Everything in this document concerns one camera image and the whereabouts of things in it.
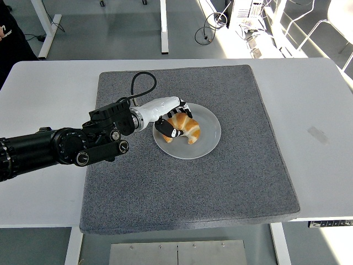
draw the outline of gray felt mat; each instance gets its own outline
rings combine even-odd
[[[125,136],[127,154],[88,167],[81,231],[88,234],[282,222],[294,219],[299,203],[248,65],[155,70],[157,88],[144,104],[177,96],[203,105],[218,117],[217,147],[195,160],[159,149],[152,125]],[[97,108],[130,94],[137,72],[100,75]],[[139,76],[135,93],[153,85]]]

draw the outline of metal panel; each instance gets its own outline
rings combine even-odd
[[[242,240],[112,244],[109,265],[247,265]]]
[[[112,244],[109,265],[178,265],[178,243]]]
[[[247,265],[242,240],[178,243],[179,265]]]

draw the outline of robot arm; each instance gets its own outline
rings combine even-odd
[[[177,137],[183,132],[162,118],[177,108],[189,112],[178,97],[158,98],[131,108],[130,101],[123,100],[90,112],[90,121],[82,129],[46,127],[31,135],[1,138],[0,181],[58,163],[87,166],[102,160],[114,161],[129,150],[121,135],[141,131],[151,122],[156,122],[156,128],[164,135]]]

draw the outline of glass plate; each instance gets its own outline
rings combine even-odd
[[[159,148],[179,159],[195,159],[204,156],[217,146],[221,138],[220,122],[210,110],[193,103],[188,103],[188,106],[201,130],[200,137],[194,144],[189,145],[186,136],[174,138],[171,143],[167,143],[153,126],[153,137]]]

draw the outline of black clothing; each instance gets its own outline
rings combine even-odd
[[[0,41],[0,89],[4,84],[12,66],[20,61],[36,61],[25,35],[18,27],[3,0],[0,0],[0,27],[5,37]]]

